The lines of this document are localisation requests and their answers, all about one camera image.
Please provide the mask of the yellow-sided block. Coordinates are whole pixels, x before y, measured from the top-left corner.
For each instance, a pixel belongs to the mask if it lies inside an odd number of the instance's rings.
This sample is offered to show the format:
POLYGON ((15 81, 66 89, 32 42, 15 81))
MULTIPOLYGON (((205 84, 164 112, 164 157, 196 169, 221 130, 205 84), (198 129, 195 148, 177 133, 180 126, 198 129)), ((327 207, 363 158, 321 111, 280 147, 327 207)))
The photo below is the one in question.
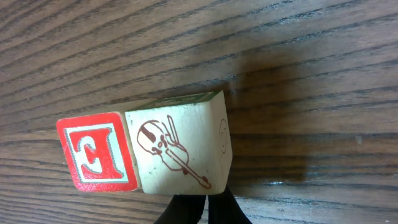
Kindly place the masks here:
POLYGON ((233 152, 222 91, 156 100, 125 115, 145 193, 225 190, 233 152))

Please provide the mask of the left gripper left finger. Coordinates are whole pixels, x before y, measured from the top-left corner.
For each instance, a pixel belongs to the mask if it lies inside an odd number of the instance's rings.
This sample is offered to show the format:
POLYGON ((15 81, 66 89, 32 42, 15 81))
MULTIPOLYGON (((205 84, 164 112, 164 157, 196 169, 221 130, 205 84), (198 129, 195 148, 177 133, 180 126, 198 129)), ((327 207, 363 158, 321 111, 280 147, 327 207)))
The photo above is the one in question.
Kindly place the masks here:
POLYGON ((206 195, 174 195, 154 224, 197 224, 205 201, 206 195))

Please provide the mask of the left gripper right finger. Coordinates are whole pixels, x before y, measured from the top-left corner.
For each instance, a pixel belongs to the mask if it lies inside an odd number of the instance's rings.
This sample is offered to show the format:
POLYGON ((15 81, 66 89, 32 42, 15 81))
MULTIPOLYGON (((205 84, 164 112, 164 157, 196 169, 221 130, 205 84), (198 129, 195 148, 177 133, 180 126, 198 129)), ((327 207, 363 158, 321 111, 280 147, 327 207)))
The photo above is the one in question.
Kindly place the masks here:
POLYGON ((209 195, 209 224, 252 224, 238 205, 228 186, 224 192, 209 195))

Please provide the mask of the red number three block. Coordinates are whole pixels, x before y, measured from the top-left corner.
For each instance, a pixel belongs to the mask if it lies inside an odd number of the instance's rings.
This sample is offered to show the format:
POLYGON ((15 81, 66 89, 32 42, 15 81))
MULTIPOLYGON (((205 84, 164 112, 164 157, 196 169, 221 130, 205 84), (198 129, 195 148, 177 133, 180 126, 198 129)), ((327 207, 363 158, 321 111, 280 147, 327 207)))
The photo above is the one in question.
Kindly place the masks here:
POLYGON ((79 191, 130 192, 141 187, 122 112, 63 118, 56 128, 79 191))

